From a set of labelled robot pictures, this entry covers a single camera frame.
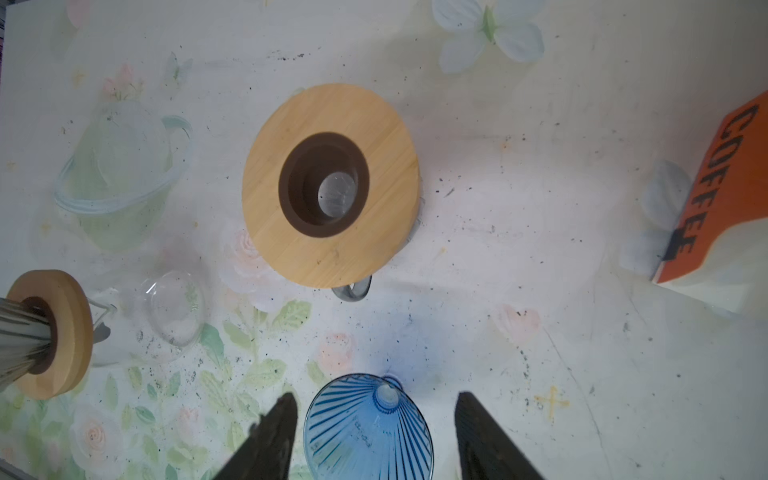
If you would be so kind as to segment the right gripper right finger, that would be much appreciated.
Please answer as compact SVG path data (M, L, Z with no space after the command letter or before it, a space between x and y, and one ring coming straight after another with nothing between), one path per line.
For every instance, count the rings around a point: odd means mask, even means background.
M543 479L471 392L459 393L454 421L463 480Z

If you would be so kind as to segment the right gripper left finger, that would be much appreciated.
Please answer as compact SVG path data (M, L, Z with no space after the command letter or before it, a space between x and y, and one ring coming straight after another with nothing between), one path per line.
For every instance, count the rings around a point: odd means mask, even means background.
M283 394L260 420L215 480L286 480L296 436L298 408L292 393Z

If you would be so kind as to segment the blue glass dripper cone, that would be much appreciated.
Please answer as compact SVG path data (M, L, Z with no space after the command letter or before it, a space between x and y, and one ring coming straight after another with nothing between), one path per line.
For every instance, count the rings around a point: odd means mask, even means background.
M353 373L326 384L304 421L315 479L431 479L434 448L415 402L394 377Z

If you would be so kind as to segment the smoked grey glass carafe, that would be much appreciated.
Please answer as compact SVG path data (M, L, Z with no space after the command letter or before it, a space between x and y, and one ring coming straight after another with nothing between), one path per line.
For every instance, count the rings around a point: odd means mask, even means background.
M421 197L418 202L418 209L416 218L411 226L410 232L404 242L396 250L397 253L402 251L415 237L417 231L422 225L422 212L425 205L425 198ZM350 285L342 287L332 288L332 293L341 301L344 302L359 302L363 300L369 293L373 276L370 275L359 282L355 282Z

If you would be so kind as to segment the grey glass dripper cone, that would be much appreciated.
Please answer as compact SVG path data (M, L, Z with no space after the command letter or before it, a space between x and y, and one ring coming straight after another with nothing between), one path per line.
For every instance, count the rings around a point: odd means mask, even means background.
M43 299L1 299L2 391L22 376L38 374L48 368L54 336L53 313Z

